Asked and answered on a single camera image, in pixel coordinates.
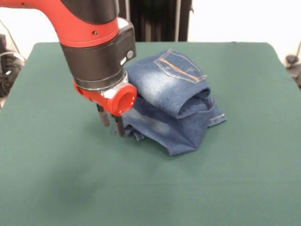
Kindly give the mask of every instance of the folded jeans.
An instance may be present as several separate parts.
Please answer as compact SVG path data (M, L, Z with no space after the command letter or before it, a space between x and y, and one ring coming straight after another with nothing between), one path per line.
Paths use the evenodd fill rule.
M126 67L138 98L123 117L126 134L163 145L171 156L198 150L207 128L226 120L199 67L172 49Z

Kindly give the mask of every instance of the green table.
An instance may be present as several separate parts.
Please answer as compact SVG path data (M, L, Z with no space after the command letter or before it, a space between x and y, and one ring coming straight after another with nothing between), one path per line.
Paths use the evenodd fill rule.
M103 129L57 43L34 47L0 112L1 226L300 226L301 93L266 43L174 48L204 73L228 121L170 157Z

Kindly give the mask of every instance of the jeans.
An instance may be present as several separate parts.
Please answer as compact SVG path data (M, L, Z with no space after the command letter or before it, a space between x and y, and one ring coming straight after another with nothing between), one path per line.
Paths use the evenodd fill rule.
M168 49L126 70L138 89L133 108L122 116L127 136L153 139L176 156L198 150L207 128L226 120L206 77L185 55Z

